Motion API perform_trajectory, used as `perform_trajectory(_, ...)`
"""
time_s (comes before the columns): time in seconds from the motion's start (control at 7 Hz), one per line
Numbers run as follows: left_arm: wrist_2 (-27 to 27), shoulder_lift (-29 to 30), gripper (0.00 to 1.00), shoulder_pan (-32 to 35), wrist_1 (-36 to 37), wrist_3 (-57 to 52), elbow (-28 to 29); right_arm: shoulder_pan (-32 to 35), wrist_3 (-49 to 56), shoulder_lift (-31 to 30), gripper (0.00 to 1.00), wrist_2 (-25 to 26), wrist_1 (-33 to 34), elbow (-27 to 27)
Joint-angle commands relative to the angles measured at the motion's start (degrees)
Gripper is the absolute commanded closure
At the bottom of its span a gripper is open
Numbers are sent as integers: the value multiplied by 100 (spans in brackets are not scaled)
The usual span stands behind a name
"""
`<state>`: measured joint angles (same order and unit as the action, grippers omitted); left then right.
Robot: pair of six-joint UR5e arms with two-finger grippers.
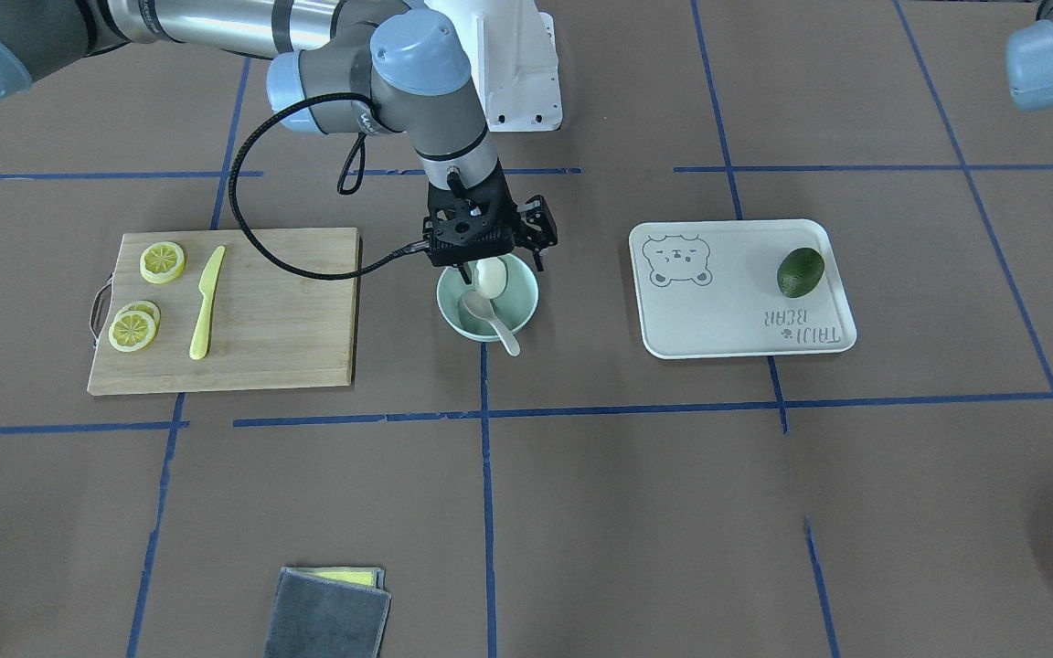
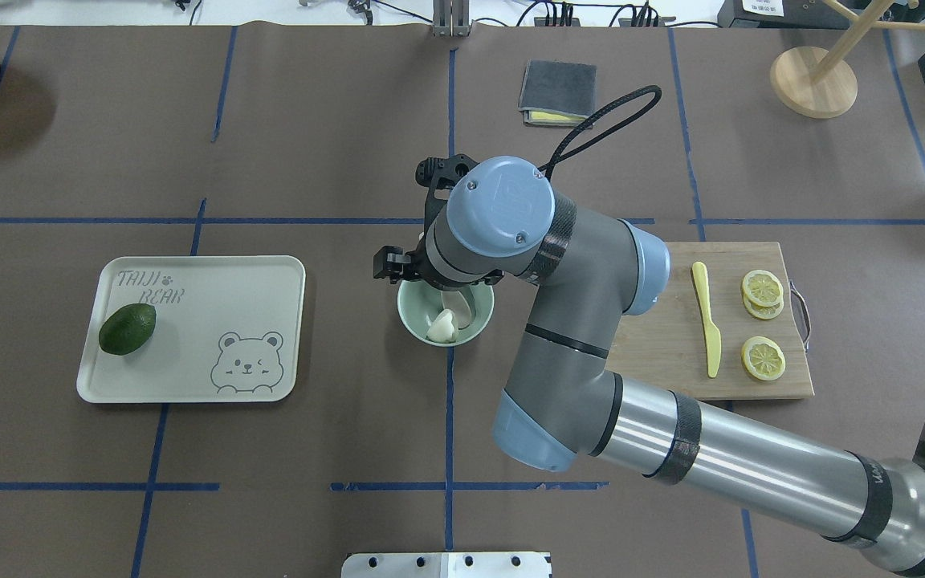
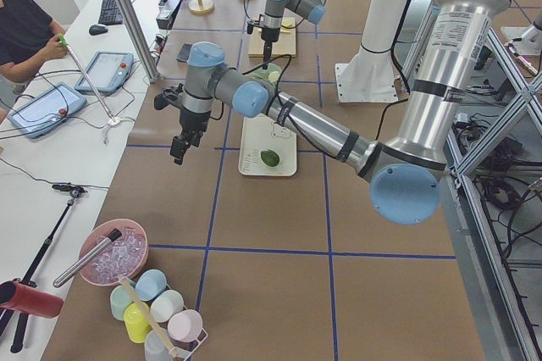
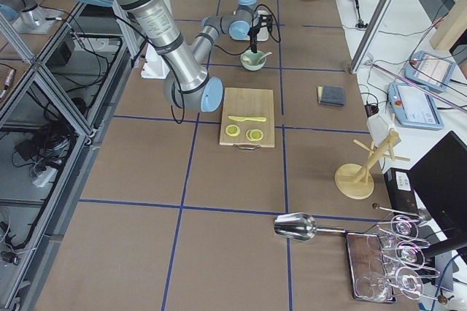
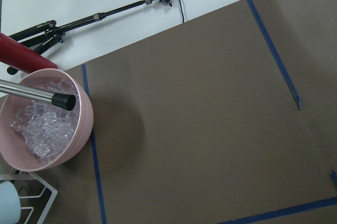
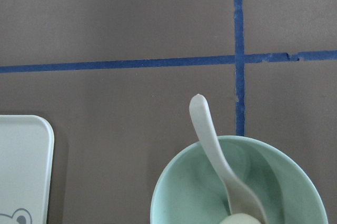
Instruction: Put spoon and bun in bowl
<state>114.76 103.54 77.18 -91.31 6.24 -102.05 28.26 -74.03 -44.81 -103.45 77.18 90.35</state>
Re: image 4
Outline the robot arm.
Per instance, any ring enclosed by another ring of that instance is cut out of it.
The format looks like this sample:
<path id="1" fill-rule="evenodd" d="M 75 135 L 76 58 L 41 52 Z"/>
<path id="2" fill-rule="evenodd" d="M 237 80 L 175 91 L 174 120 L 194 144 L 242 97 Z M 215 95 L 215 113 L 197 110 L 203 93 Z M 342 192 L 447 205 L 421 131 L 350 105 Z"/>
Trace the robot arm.
<path id="1" fill-rule="evenodd" d="M 156 53 L 170 69 L 164 83 L 168 103 L 180 109 L 213 112 L 221 104 L 223 84 L 209 75 L 201 62 L 221 34 L 241 40 L 258 22 L 257 0 L 237 0 L 234 14 L 210 16 L 202 23 L 201 33 L 188 45 L 164 0 L 76 0 L 100 7 L 117 2 L 130 12 L 153 44 Z"/>

